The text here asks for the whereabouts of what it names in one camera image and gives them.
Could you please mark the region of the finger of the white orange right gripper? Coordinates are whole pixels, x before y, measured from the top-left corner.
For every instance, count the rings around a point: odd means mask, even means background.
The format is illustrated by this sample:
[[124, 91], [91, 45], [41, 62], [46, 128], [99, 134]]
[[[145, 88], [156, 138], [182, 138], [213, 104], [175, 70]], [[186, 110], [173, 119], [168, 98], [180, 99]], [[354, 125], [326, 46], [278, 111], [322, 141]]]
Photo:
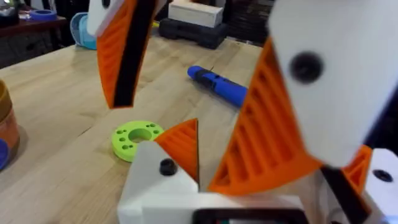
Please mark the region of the finger of the white orange right gripper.
[[268, 27], [212, 192], [349, 165], [397, 88], [397, 0], [276, 0]]
[[96, 38], [98, 71], [107, 105], [132, 107], [159, 0], [91, 0], [87, 31]]

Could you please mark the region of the white orange left gripper right finger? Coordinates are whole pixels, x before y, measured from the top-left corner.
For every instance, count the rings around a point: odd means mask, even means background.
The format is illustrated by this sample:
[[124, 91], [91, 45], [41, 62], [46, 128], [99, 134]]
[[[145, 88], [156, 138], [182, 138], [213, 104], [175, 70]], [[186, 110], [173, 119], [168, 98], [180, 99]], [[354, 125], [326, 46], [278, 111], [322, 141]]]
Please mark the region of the white orange left gripper right finger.
[[397, 223], [397, 156], [392, 151], [362, 146], [350, 165], [321, 172], [324, 223]]

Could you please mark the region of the white orange left gripper left finger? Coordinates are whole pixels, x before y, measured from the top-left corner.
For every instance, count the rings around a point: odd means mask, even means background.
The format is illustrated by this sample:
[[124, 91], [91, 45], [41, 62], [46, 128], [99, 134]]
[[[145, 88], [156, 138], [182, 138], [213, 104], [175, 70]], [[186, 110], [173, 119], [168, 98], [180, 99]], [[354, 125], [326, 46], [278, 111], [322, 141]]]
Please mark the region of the white orange left gripper left finger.
[[198, 120], [184, 121], [139, 144], [119, 201], [139, 208], [149, 194], [198, 191]]

